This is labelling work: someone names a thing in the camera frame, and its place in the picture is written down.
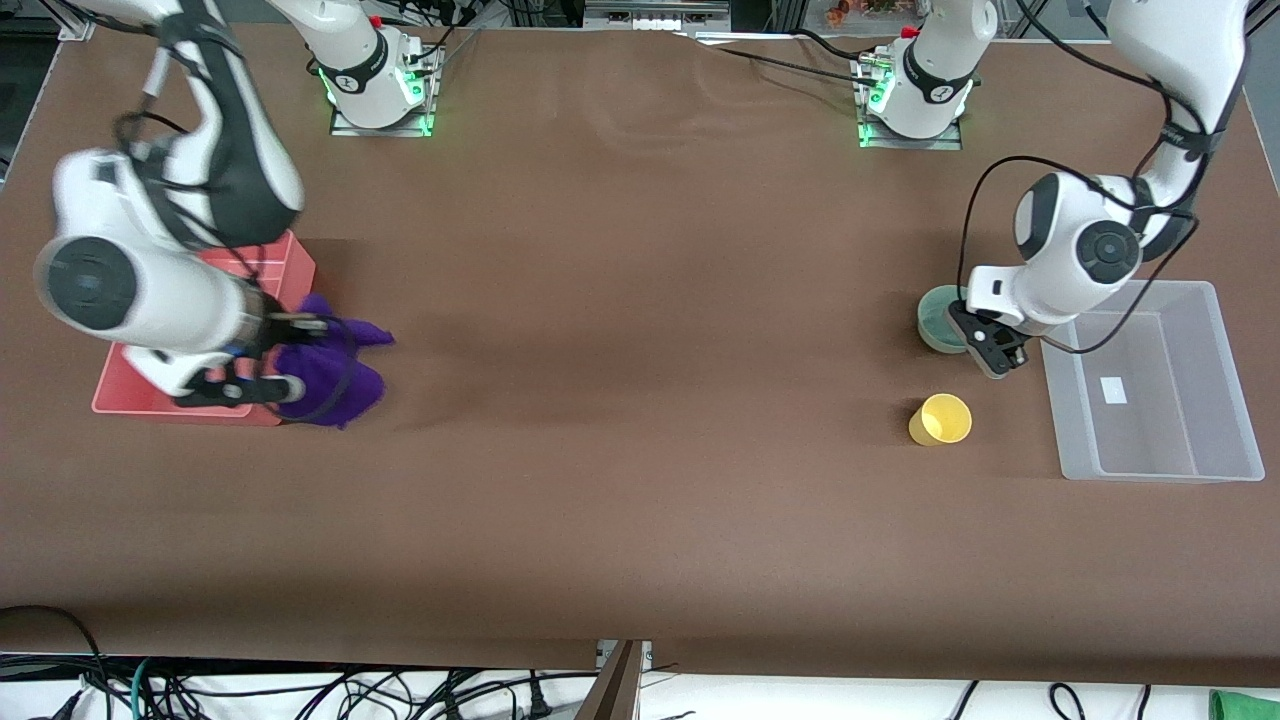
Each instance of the transparent storage container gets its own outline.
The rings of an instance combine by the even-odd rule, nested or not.
[[[1147,281],[1130,281],[1051,337],[1092,345]],[[1156,281],[1102,348],[1070,355],[1042,345],[1062,474],[1074,480],[1261,480],[1217,293],[1207,282]]]

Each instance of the green cloth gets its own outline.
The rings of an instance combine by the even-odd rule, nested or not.
[[[1280,702],[1213,691],[1208,696],[1208,716],[1210,720],[1280,720]]]

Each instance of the teal cable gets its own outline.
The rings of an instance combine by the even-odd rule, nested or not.
[[[147,669],[147,662],[151,662],[150,657],[138,662],[138,669],[133,671],[133,682],[129,683],[129,710],[133,711],[133,720],[142,720],[142,712],[138,711],[138,693],[142,691],[142,673]]]

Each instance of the green cup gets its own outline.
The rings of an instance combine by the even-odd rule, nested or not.
[[[960,288],[960,297],[966,296],[965,288]],[[915,327],[920,332],[920,340],[947,355],[959,355],[966,350],[964,338],[947,323],[947,305],[955,302],[955,299],[956,286],[945,284],[925,292],[915,307]]]

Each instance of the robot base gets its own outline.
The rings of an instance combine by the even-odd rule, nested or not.
[[[854,77],[869,77],[882,81],[886,70],[876,63],[879,58],[879,49],[874,55],[867,54],[863,58],[870,61],[850,60],[849,69]],[[854,86],[854,104],[858,108],[858,145],[860,147],[892,147],[896,150],[960,150],[960,123],[951,120],[942,135],[925,140],[902,137],[891,131],[884,120],[868,110],[872,96],[878,88],[863,85]]]
[[[334,108],[329,119],[329,135],[337,137],[431,137],[435,131],[435,102],[440,96],[442,63],[444,47],[430,50],[421,60],[428,74],[421,78],[422,104],[408,111],[399,122],[384,128],[362,128],[352,124]]]

